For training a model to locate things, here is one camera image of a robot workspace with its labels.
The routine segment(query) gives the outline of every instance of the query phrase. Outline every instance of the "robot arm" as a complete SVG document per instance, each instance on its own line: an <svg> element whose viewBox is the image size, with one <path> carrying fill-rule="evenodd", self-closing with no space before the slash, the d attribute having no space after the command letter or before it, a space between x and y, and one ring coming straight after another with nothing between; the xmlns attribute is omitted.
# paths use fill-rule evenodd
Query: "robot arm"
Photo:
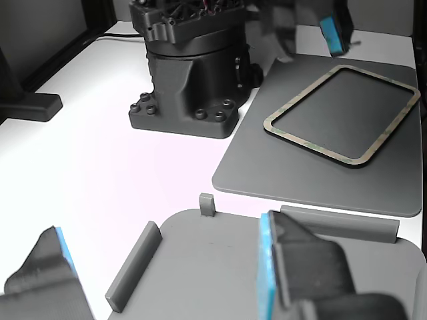
<svg viewBox="0 0 427 320"><path fill-rule="evenodd" d="M297 16L310 14L320 22L331 56L345 55L350 50L354 30L347 0L253 0L259 14L264 37L273 44L280 61L296 52Z"/></svg>

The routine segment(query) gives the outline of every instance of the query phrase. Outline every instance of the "rectangular frame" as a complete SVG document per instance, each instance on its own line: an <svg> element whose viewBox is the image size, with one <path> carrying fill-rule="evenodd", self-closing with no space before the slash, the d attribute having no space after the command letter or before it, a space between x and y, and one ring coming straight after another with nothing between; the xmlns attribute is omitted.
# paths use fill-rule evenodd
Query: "rectangular frame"
<svg viewBox="0 0 427 320"><path fill-rule="evenodd" d="M307 96L309 96L311 93L313 93L316 89L321 87L325 82L330 80L334 75L336 75L339 71L349 69L351 71L355 71L357 73L361 73L363 75L367 75L369 77L375 78L379 81L387 82L391 85L395 85L404 89L407 89L414 93L412 98L409 100L409 102L404 106L404 108L399 112L399 114L394 118L393 122L387 126L386 130L375 140L375 142L368 148L368 150L365 151L363 156L357 159L349 158L344 155L341 155L337 152L334 152L332 150L329 150L327 148L323 148L319 145L316 145L315 143L306 141L305 139L296 137L295 135L292 135L288 132L282 131L281 129L278 129L273 126L273 122L277 121L280 117L283 117L286 112L288 112L292 107L295 107L299 102L304 100ZM295 96L292 100L287 102L283 107L280 107L276 112L274 112L272 115L270 115L266 120L264 120L264 129L268 132L270 132L273 135L276 135L278 137L281 137L283 139L286 139L288 141L291 141L293 143L296 143L302 147L308 148L312 151L315 151L317 153L321 153L327 157L333 158L339 162L345 163L347 165L361 165L367 162L374 154L375 152L383 145L383 143L387 140L387 138L394 132L394 130L399 126L399 124L402 122L402 120L405 118L405 116L409 113L409 111L415 106L415 104L418 102L419 98L421 97L421 93L419 90L415 87L412 87L410 85L407 85L405 83L401 83L399 81L395 81L393 79L384 77L382 75L378 75L376 73L363 70L357 67L354 67L352 65L337 65L332 70L327 72L325 75L320 77L317 81L312 83L309 87L304 89L299 95Z"/></svg>

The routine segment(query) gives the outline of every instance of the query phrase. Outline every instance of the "gray plate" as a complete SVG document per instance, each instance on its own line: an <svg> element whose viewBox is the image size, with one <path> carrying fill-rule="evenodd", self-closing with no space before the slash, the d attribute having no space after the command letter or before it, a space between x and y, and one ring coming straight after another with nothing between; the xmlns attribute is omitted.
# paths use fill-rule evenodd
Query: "gray plate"
<svg viewBox="0 0 427 320"><path fill-rule="evenodd" d="M204 217L198 209L170 217L125 309L109 320L256 320L258 223L226 213ZM344 248L359 293L393 295L411 319L417 276L426 264L419 248L402 239L394 244L327 239Z"/></svg>
<svg viewBox="0 0 427 320"><path fill-rule="evenodd" d="M422 207L418 105L367 166L357 169L264 131L262 124L268 116L342 63L417 86L416 72L409 67L308 55L298 56L293 63L275 62L217 168L213 186L224 192L293 203L399 217L417 215ZM295 135L347 155L359 154L390 123L410 93L371 83L362 76L341 76L341 81L333 79L275 126L286 126Z"/></svg>

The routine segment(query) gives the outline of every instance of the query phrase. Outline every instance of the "black stand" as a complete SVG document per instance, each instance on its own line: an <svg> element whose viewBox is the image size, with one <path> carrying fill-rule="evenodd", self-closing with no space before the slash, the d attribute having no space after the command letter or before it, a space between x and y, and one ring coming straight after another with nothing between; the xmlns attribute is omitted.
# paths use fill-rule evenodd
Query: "black stand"
<svg viewBox="0 0 427 320"><path fill-rule="evenodd" d="M58 95L24 92L0 49L0 123L6 118L48 121L61 108Z"/></svg>

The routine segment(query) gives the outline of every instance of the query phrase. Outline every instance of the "raised edge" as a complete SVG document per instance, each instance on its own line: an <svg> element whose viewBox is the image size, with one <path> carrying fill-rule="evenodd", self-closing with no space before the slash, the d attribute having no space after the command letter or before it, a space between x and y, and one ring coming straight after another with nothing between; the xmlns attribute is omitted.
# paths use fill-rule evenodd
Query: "raised edge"
<svg viewBox="0 0 427 320"><path fill-rule="evenodd" d="M161 240L159 228L149 221L105 294L113 311L123 312Z"/></svg>
<svg viewBox="0 0 427 320"><path fill-rule="evenodd" d="M200 193L199 205L201 215L205 215L206 217L215 217L216 208L213 195L209 193Z"/></svg>
<svg viewBox="0 0 427 320"><path fill-rule="evenodd" d="M282 213L319 235L395 243L399 220L364 217L282 205Z"/></svg>

